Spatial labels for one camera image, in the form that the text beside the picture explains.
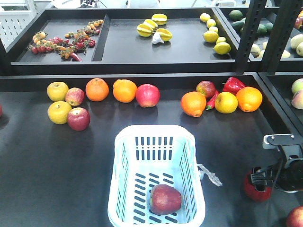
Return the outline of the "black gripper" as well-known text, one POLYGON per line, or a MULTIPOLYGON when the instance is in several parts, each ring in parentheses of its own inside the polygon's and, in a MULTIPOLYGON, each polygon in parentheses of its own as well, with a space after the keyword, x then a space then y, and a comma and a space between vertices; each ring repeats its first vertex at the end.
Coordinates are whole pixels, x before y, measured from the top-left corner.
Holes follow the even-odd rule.
POLYGON ((265 192, 267 188, 282 189, 278 184, 281 167, 271 165, 254 167, 250 174, 250 182, 258 192, 265 192))

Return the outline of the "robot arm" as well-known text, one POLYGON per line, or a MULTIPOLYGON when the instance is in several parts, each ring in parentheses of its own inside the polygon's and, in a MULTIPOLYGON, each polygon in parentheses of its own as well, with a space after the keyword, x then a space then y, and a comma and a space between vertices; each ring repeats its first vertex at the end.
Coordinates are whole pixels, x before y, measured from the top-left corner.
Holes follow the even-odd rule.
POLYGON ((250 182, 257 189, 276 188, 286 193, 295 193, 303 189, 303 160, 283 160, 264 168, 255 167, 250 174, 250 182))

